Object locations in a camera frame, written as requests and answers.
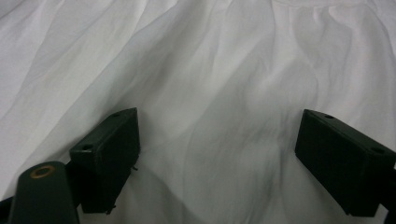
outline white sheet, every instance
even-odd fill
[[[0,196],[112,112],[142,154],[82,223],[382,223],[296,160],[304,108],[396,148],[394,1],[0,2]]]

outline black bracket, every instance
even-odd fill
[[[396,223],[396,153],[330,115],[305,110],[296,156],[355,217],[373,217],[382,203]]]
[[[49,161],[21,174],[14,198],[0,202],[0,223],[78,223],[79,204],[109,214],[139,157],[136,108],[109,116],[69,152],[66,165]]]

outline screw hole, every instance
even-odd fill
[[[84,147],[82,147],[82,150],[86,151],[89,150],[93,147],[93,145],[85,145]]]
[[[382,149],[382,148],[379,148],[379,147],[372,147],[371,150],[376,152],[376,153],[379,153],[379,154],[384,154],[385,153],[385,150]]]
[[[41,168],[41,169],[39,169],[39,170],[36,170],[36,171],[35,171],[35,174],[36,174],[36,175],[45,175],[45,174],[48,173],[49,171],[50,171],[50,168],[44,167],[44,168]]]

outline brass insert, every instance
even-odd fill
[[[39,179],[47,175],[51,175],[54,171],[55,167],[51,165],[45,165],[33,170],[33,172],[30,173],[30,177],[32,177],[33,179]]]

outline white fabric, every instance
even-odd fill
[[[2,0],[0,196],[107,115],[142,153],[110,216],[82,223],[382,223],[298,162],[304,108],[396,148],[394,1]]]

